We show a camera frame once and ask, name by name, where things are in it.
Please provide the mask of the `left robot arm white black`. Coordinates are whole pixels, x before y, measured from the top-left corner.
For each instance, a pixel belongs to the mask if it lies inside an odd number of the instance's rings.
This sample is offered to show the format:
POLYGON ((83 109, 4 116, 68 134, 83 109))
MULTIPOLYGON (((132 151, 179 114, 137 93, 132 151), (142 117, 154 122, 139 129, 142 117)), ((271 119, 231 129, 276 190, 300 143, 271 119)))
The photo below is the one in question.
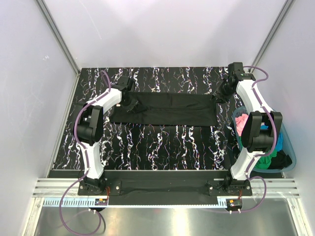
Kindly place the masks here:
POLYGON ((100 140, 104 131, 104 114, 119 105, 132 111, 139 102, 131 98, 135 80, 123 76, 117 84, 111 85, 95 98, 79 105, 73 126, 73 135, 83 155, 84 175, 80 178, 83 186, 90 191, 107 189, 104 168, 100 160, 100 140))

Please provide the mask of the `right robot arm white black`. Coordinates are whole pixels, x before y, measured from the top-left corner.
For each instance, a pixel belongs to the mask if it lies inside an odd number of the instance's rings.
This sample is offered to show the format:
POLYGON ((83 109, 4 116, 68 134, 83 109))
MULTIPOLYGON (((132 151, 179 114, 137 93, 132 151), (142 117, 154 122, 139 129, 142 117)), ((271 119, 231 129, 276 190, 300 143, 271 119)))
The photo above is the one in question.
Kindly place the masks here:
POLYGON ((229 64, 228 78, 212 96, 215 103, 226 103, 236 93, 249 114, 241 135, 243 148, 219 187, 227 194, 250 189, 251 171, 260 158, 274 151, 283 120, 282 114, 274 112, 263 99, 257 87, 258 80, 244 69, 241 62, 229 64))

